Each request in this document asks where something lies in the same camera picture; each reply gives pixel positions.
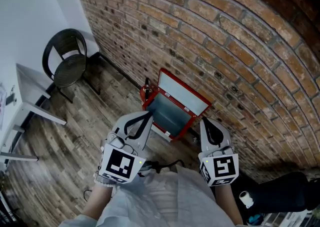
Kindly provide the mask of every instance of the wooden floor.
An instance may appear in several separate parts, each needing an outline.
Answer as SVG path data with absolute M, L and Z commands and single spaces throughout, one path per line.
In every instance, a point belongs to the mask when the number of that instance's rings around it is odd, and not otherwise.
M 15 148 L 16 153 L 39 157 L 38 162 L 11 161 L 3 181 L 9 204 L 28 226 L 56 227 L 81 212 L 102 141 L 120 116 L 142 109 L 139 90 L 102 58 L 90 65 L 87 77 L 100 87 L 100 96 L 83 80 L 66 90 L 73 104 L 54 91 L 42 107 L 67 124 L 35 115 Z M 198 170 L 199 148 L 186 139 L 168 143 L 151 131 L 145 150 L 151 160 L 164 164 L 181 159 Z

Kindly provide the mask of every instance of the open lid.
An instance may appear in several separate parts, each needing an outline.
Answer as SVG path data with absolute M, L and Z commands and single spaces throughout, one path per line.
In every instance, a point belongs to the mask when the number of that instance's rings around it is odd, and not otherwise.
M 158 87 L 199 116 L 211 103 L 197 91 L 177 78 L 165 68 L 161 68 L 158 78 Z

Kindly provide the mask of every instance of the black object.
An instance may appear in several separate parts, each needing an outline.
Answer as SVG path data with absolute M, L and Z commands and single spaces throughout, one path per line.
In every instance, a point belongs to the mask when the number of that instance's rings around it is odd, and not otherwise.
M 148 98 L 149 98 L 149 93 L 150 93 L 150 89 L 149 89 L 149 78 L 148 78 L 148 77 L 145 78 L 144 84 L 145 84 L 144 98 L 145 98 L 145 100 L 148 100 Z
M 83 54 L 80 51 L 79 42 L 83 47 Z M 49 56 L 52 48 L 55 48 L 62 59 L 54 74 L 49 68 Z M 63 55 L 72 51 L 77 51 L 78 53 L 67 58 L 63 57 Z M 45 74 L 53 80 L 59 93 L 70 103 L 72 103 L 72 100 L 61 92 L 61 88 L 69 87 L 81 78 L 87 82 L 95 93 L 100 95 L 100 92 L 83 76 L 87 68 L 87 45 L 85 38 L 76 29 L 61 30 L 49 40 L 43 52 L 42 67 Z
M 172 167 L 173 165 L 177 164 L 178 162 L 181 163 L 182 167 L 184 167 L 184 168 L 186 167 L 185 163 L 181 159 L 178 159 L 175 162 L 172 162 L 171 164 L 168 164 L 168 165 L 159 165 L 158 161 L 147 160 L 142 165 L 142 167 L 140 169 L 140 172 L 147 171 L 147 170 L 150 170 L 150 169 L 155 169 L 155 171 L 159 174 L 161 169 Z
M 212 124 L 207 117 L 203 117 L 202 120 L 209 143 L 212 145 L 218 145 L 220 148 L 221 143 L 224 140 L 224 134 L 219 128 Z
M 137 132 L 135 133 L 135 135 L 129 135 L 127 138 L 129 139 L 138 139 L 142 132 L 144 131 L 146 125 L 148 124 L 149 119 L 151 118 L 151 116 L 153 115 L 153 113 L 151 111 L 149 111 L 148 113 L 146 113 L 145 115 L 136 117 L 134 119 L 129 120 L 125 125 L 124 125 L 124 133 L 127 135 L 128 134 L 128 127 L 132 126 L 133 124 L 143 120 L 143 122 L 141 123 L 141 125 L 139 126 L 139 129 L 137 130 Z
M 9 95 L 5 100 L 5 105 L 11 104 L 15 100 L 15 93 Z
M 320 178 L 308 182 L 302 172 L 292 172 L 251 188 L 253 210 L 260 213 L 301 212 L 320 204 Z

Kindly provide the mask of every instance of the table leg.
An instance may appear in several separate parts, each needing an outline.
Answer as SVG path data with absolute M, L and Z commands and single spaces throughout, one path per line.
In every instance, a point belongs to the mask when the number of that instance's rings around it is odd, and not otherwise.
M 12 129 L 15 131 L 18 131 L 20 133 L 24 133 L 26 131 L 24 128 L 22 128 L 21 126 L 18 126 L 18 125 L 14 125 Z
M 65 125 L 67 122 L 63 119 L 63 118 L 60 118 L 56 115 L 53 115 L 52 113 L 50 113 L 49 111 L 45 110 L 45 109 L 42 109 L 40 108 L 39 106 L 36 106 L 34 105 L 33 103 L 31 102 L 28 102 L 28 101 L 24 101 L 23 102 L 23 108 L 26 109 L 26 110 L 29 110 L 35 114 L 38 114 L 48 120 L 51 120 L 51 121 L 54 121 L 54 122 L 57 122 L 61 125 Z
M 20 155 L 15 153 L 0 152 L 0 157 L 4 157 L 6 160 L 14 161 L 38 161 L 37 156 Z
M 40 85 L 38 84 L 33 78 L 31 78 L 30 76 L 28 76 L 23 70 L 21 70 L 18 66 L 16 67 L 16 69 L 18 70 L 18 72 L 25 78 L 25 80 L 27 81 L 27 83 L 29 83 L 31 86 L 33 86 L 36 90 L 38 90 L 41 95 L 45 96 L 46 98 L 50 98 L 50 94 L 48 94 L 46 92 L 46 90 Z

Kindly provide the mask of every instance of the black cable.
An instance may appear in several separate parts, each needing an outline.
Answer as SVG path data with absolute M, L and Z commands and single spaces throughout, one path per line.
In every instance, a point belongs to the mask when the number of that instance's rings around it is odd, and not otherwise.
M 181 159 L 178 159 L 178 160 L 176 160 L 175 162 L 173 162 L 173 163 L 171 163 L 171 164 L 169 164 L 169 165 L 157 165 L 156 168 L 157 168 L 157 169 L 169 168 L 169 167 L 172 167 L 173 165 L 177 164 L 178 162 L 180 162 L 181 165 L 182 165 L 184 168 L 186 167 L 185 163 L 184 163 Z
M 83 192 L 83 198 L 84 198 L 84 200 L 85 200 L 86 202 L 88 202 L 88 200 L 86 200 L 86 197 L 85 197 L 86 192 L 92 192 L 92 190 L 91 190 L 91 189 L 86 189 L 86 190 Z

